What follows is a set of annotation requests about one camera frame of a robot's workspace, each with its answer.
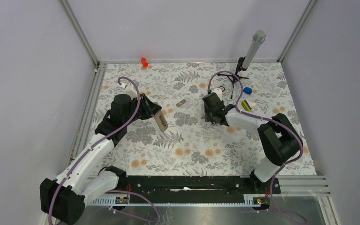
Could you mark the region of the white remote control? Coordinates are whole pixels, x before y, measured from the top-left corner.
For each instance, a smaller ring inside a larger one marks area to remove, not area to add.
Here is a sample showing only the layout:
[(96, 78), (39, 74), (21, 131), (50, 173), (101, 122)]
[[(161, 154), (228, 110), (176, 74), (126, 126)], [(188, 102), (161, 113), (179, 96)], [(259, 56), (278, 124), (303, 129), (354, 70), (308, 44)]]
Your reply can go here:
[(158, 128), (161, 132), (165, 132), (168, 129), (168, 123), (165, 119), (164, 114), (161, 110), (158, 110), (157, 113), (154, 115), (154, 119), (158, 125)]

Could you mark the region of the grey battery compartment cover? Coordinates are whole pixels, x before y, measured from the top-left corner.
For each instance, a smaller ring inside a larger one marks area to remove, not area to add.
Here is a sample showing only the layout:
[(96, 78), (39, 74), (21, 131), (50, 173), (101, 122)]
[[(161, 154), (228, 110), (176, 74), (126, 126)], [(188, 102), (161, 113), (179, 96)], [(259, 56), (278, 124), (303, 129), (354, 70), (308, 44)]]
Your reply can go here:
[(177, 107), (181, 107), (181, 106), (184, 105), (185, 103), (186, 103), (186, 100), (183, 99), (183, 100), (179, 101), (179, 102), (176, 104), (176, 106), (177, 106)]

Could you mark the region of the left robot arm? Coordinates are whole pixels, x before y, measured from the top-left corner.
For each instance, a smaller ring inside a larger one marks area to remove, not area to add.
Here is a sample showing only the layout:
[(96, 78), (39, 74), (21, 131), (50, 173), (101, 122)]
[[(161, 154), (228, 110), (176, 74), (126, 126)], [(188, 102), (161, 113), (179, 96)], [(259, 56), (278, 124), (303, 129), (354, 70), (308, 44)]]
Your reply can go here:
[(85, 208), (109, 190), (120, 193), (127, 186), (125, 171), (111, 166), (88, 180), (94, 167), (126, 135), (127, 127), (136, 120), (148, 120), (158, 115), (162, 107), (145, 94), (132, 97), (119, 94), (95, 129), (81, 154), (55, 179), (40, 184), (41, 210), (68, 225), (82, 216)]

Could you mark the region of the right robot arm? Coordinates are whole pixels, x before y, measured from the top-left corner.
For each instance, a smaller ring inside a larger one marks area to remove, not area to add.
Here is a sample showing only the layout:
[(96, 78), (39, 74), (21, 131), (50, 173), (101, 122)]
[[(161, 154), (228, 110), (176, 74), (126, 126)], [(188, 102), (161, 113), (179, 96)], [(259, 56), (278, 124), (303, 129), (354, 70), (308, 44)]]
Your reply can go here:
[(266, 190), (268, 180), (297, 152), (302, 152), (303, 142), (284, 114), (267, 118), (241, 111), (236, 105), (225, 105), (214, 92), (202, 100), (207, 122), (254, 131), (259, 136), (265, 158), (252, 173), (254, 177), (250, 180), (250, 187), (254, 192)]

